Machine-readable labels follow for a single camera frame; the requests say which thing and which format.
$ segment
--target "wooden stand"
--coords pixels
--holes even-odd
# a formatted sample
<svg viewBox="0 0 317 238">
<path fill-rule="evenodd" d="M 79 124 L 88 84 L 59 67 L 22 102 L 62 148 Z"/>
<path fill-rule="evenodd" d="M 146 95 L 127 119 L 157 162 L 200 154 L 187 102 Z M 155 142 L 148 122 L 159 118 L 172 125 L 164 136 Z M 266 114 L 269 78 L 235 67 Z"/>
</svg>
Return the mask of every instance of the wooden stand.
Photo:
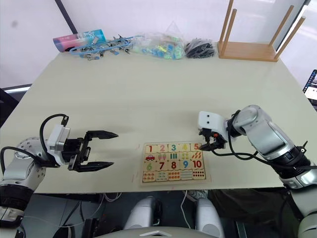
<svg viewBox="0 0 317 238">
<path fill-rule="evenodd" d="M 271 62 L 277 62 L 279 56 L 287 46 L 287 44 L 290 42 L 290 40 L 293 38 L 295 35 L 296 31 L 299 29 L 299 27 L 302 25 L 304 22 L 305 18 L 301 17 L 298 23 L 296 24 L 294 30 L 291 32 L 281 49 L 276 53 L 274 48 L 273 48 L 273 43 L 280 33 L 282 27 L 284 26 L 287 18 L 291 14 L 291 11 L 293 10 L 294 6 L 291 5 L 283 20 L 281 21 L 277 31 L 275 32 L 271 42 L 269 44 L 257 44 L 257 43 L 242 43 L 242 42 L 229 42 L 229 36 L 230 32 L 232 29 L 232 25 L 234 22 L 234 18 L 237 13 L 237 9 L 232 10 L 232 14 L 230 17 L 228 29 L 223 40 L 223 36 L 227 27 L 228 19 L 230 16 L 231 8 L 232 8 L 233 0 L 230 0 L 228 9 L 227 9 L 227 14 L 224 19 L 223 27 L 222 27 L 222 32 L 221 36 L 218 42 L 218 52 L 219 52 L 219 58 L 221 59 L 233 59 L 233 60 L 258 60 L 258 61 L 271 61 Z"/>
</svg>

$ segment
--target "red number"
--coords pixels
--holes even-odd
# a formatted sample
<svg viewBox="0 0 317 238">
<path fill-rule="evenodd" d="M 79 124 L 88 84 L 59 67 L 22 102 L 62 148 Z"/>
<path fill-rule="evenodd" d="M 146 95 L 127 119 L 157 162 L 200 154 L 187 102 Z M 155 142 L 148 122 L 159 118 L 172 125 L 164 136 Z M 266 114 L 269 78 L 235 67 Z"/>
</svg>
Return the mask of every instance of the red number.
<svg viewBox="0 0 317 238">
<path fill-rule="evenodd" d="M 163 168 L 164 162 L 160 162 L 159 164 L 160 164 L 160 168 L 159 169 L 161 170 Z"/>
<path fill-rule="evenodd" d="M 196 168 L 196 167 L 197 167 L 197 168 L 200 168 L 200 167 L 202 166 L 202 162 L 201 162 L 200 160 L 197 160 L 197 161 L 194 160 L 193 162 L 194 162 L 194 167 L 195 167 L 195 168 Z"/>
</svg>

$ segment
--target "number 7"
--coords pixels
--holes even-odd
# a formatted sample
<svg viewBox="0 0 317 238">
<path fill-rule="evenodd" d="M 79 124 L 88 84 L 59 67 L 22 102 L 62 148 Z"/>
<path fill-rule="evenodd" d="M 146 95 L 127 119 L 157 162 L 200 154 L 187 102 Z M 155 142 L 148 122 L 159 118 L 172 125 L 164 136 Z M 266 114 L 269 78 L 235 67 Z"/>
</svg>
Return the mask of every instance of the number 7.
<svg viewBox="0 0 317 238">
<path fill-rule="evenodd" d="M 160 164 L 160 168 L 159 169 L 161 170 L 163 168 L 163 166 L 164 166 L 164 162 L 160 162 L 159 164 Z"/>
</svg>

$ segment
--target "white cable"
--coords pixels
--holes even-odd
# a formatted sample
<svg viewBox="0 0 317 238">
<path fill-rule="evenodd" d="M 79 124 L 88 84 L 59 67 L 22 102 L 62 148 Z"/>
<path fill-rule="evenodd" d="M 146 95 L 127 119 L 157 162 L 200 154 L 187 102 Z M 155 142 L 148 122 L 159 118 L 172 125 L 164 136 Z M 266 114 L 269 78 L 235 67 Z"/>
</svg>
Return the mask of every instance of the white cable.
<svg viewBox="0 0 317 238">
<path fill-rule="evenodd" d="M 109 198 L 106 193 L 104 193 L 104 195 L 105 195 L 106 201 L 114 202 L 115 200 L 117 200 L 122 195 L 122 192 L 117 192 L 115 198 Z"/>
<path fill-rule="evenodd" d="M 95 215 L 95 213 L 98 212 L 99 208 L 100 208 L 101 205 L 103 204 L 104 198 L 105 198 L 105 195 L 103 195 L 103 198 L 102 198 L 101 203 L 99 204 L 98 208 L 97 208 L 97 209 L 95 210 L 95 212 L 94 212 L 92 215 L 90 215 L 88 218 L 91 218 L 93 215 Z M 26 218 L 37 219 L 37 220 L 40 220 L 40 221 L 42 221 L 42 222 L 46 222 L 47 224 L 50 224 L 50 225 L 55 226 L 55 227 L 58 227 L 58 228 L 60 228 L 60 227 L 65 227 L 65 228 L 67 228 L 67 227 L 75 227 L 75 226 L 79 226 L 79 225 L 85 223 L 85 222 L 81 222 L 81 223 L 77 223 L 77 224 L 71 225 L 71 226 L 59 226 L 59 225 L 56 225 L 56 224 L 54 224 L 54 223 L 52 223 L 52 222 L 46 221 L 46 220 L 44 220 L 44 219 L 42 219 L 42 218 L 39 218 L 39 217 L 24 216 L 24 218 L 25 218 L 25 217 L 26 217 Z"/>
<path fill-rule="evenodd" d="M 186 195 L 187 195 L 187 190 L 186 190 L 186 192 L 185 192 L 185 195 L 184 195 L 183 201 L 182 201 L 182 203 L 180 204 L 180 209 L 182 210 L 183 217 L 184 217 L 184 220 L 185 220 L 186 224 L 188 225 L 188 228 L 189 228 L 189 229 L 191 229 L 191 228 L 190 228 L 190 225 L 189 225 L 189 223 L 188 223 L 188 221 L 187 221 L 187 219 L 186 219 L 186 216 L 185 216 L 184 210 L 183 210 L 183 203 L 184 203 L 184 201 L 185 201 Z"/>
</svg>

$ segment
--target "plastic bag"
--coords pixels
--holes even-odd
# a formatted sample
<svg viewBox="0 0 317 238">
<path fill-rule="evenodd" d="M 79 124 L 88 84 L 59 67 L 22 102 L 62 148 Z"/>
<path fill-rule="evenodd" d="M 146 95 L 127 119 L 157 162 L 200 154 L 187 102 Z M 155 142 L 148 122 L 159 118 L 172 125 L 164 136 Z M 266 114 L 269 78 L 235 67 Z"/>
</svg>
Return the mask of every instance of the plastic bag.
<svg viewBox="0 0 317 238">
<path fill-rule="evenodd" d="M 214 46 L 211 40 L 194 39 L 185 47 L 187 58 L 207 58 L 214 55 Z"/>
<path fill-rule="evenodd" d="M 132 51 L 145 55 L 178 60 L 185 56 L 184 44 L 180 32 L 174 22 L 165 33 L 138 34 L 132 40 Z"/>
</svg>

